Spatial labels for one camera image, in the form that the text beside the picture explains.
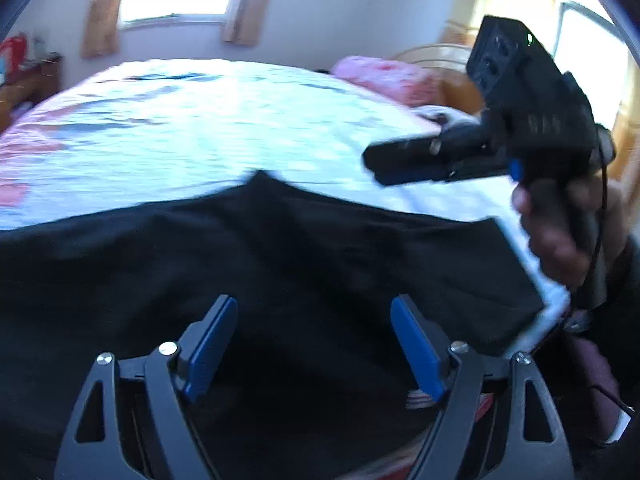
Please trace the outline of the person right hand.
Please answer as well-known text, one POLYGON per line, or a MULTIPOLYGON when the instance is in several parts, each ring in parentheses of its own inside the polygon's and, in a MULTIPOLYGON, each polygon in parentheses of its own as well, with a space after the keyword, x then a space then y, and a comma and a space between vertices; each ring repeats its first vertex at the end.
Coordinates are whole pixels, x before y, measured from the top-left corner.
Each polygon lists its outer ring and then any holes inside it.
MULTIPOLYGON (((583 211, 593 212, 602 205, 602 181, 598 177, 574 181, 567 191, 583 211)), ((529 236, 529 249, 539 259, 542 273, 567 288, 580 286, 587 277, 590 255, 577 248, 570 232, 535 208, 532 194, 525 186, 519 184, 515 188, 512 205, 521 216, 521 226, 529 236)), ((623 252, 628 237, 625 195, 620 182, 610 181, 601 247, 607 266, 612 266, 623 252)))

